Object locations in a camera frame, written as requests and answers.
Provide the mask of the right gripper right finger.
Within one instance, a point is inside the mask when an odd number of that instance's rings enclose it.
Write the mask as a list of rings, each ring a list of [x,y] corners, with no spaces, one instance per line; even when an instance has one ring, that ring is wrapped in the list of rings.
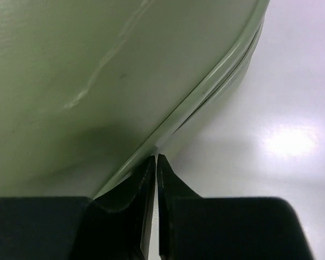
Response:
[[[277,197],[204,198],[157,160],[162,259],[312,259],[293,207]]]

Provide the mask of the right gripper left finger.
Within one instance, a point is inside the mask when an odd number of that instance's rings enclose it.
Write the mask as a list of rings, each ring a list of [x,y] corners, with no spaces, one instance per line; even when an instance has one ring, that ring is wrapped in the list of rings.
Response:
[[[0,259],[147,259],[155,166],[96,199],[0,197]]]

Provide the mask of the green hard-shell suitcase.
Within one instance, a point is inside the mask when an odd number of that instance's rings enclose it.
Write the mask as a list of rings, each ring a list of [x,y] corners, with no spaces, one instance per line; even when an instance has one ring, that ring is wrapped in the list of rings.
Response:
[[[0,197],[114,187],[201,128],[268,1],[0,1]]]

